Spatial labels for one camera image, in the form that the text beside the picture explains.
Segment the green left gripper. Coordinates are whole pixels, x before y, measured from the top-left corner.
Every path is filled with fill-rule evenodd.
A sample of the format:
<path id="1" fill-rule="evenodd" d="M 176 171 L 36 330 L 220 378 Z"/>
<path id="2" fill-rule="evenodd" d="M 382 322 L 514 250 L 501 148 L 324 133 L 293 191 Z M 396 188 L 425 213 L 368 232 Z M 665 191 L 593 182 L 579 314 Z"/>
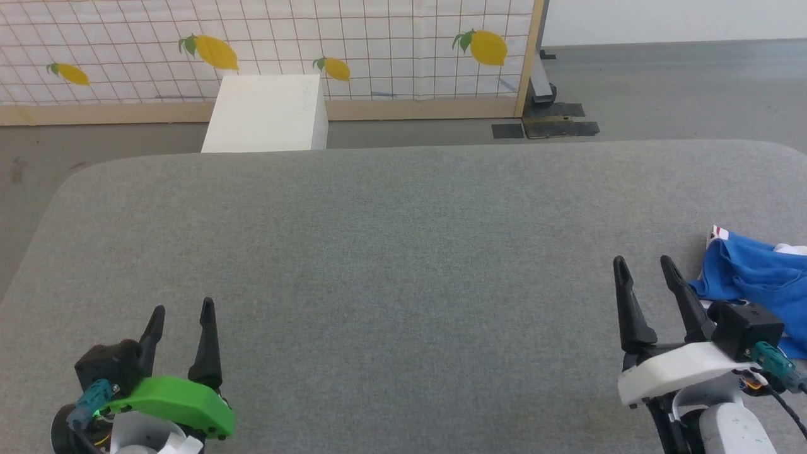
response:
<path id="1" fill-rule="evenodd" d="M 204 297 L 199 317 L 199 345 L 188 379 L 156 376 L 153 365 L 156 348 L 163 335 L 165 307 L 156 306 L 139 339 L 139 369 L 145 378 L 127 397 L 107 402 L 103 416 L 138 411 L 205 433 L 206 438 L 224 439 L 234 435 L 235 414 L 216 393 L 224 381 L 220 362 L 218 325 L 214 301 Z"/>

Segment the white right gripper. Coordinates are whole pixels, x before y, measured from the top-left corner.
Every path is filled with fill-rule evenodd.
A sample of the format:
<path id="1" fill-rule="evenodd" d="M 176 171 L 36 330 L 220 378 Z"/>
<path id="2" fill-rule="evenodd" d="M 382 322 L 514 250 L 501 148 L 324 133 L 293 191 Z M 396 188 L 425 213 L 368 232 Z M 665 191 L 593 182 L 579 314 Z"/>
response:
<path id="1" fill-rule="evenodd" d="M 660 265 L 666 285 L 678 305 L 685 330 L 684 342 L 689 344 L 623 371 L 618 377 L 622 404 L 640 404 L 669 393 L 678 394 L 673 399 L 675 407 L 741 402 L 739 378 L 735 371 L 748 371 L 757 368 L 758 364 L 737 362 L 709 342 L 716 326 L 697 294 L 671 257 L 662 255 Z M 634 293 L 633 276 L 621 255 L 613 260 L 613 275 L 620 345 L 626 354 L 643 353 L 654 347 L 658 338 L 646 323 Z"/>

